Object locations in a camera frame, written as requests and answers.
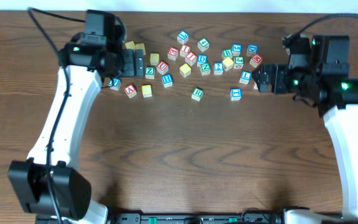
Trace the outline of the yellow C block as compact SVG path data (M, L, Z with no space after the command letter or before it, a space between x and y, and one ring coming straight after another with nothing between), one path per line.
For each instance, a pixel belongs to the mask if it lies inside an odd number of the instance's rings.
M142 95L144 98L152 97L152 86L142 85Z

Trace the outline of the green R block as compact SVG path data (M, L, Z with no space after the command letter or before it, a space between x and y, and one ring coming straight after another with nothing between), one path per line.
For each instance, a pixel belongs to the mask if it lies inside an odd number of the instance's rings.
M193 100L200 101L203 97L203 94L204 94L204 91L202 89L196 87L191 94L191 98Z

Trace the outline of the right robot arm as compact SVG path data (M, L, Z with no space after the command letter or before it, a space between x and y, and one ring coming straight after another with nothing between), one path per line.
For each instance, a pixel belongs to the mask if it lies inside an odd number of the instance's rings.
M323 118L333 143L341 178L340 217L290 207L279 223L358 223L358 78L349 77L346 35L298 35L285 40L289 61L263 64L252 72L261 93L293 94Z

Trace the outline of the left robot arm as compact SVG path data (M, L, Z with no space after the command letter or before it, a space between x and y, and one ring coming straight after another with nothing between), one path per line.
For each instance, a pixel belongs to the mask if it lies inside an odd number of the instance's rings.
M108 208L91 198L78 172L81 141L91 107L106 78L142 77L144 53L124 49L121 19L88 10L85 29L56 50L58 83L43 130L24 161L12 161L8 178L23 211L49 223L106 223Z

